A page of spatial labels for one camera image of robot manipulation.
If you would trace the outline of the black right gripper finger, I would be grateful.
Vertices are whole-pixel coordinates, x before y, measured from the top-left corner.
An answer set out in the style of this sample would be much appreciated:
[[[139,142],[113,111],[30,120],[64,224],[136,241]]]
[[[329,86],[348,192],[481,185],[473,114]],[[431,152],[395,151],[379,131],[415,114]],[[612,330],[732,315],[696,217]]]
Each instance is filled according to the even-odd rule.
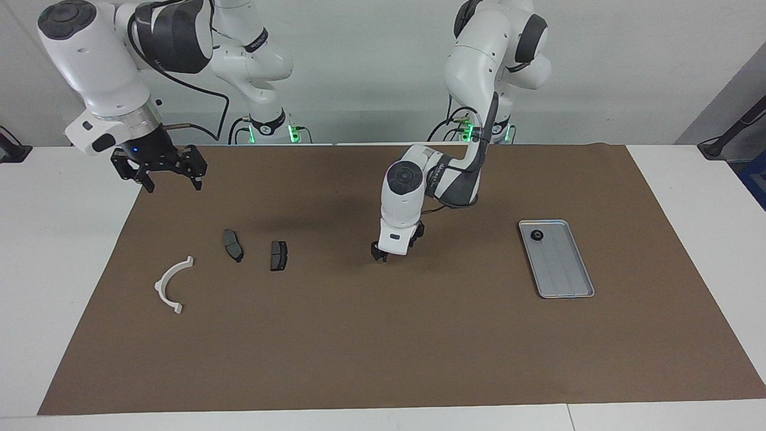
[[[195,145],[186,145],[178,152],[178,160],[175,162],[175,174],[188,177],[197,191],[202,190],[203,177],[207,174],[208,164],[202,153]]]
[[[123,180],[131,180],[136,184],[142,186],[148,193],[153,193],[155,190],[155,183],[150,178],[150,172],[147,166],[140,165],[134,168],[129,163],[129,158],[124,150],[114,149],[110,156],[115,170]]]

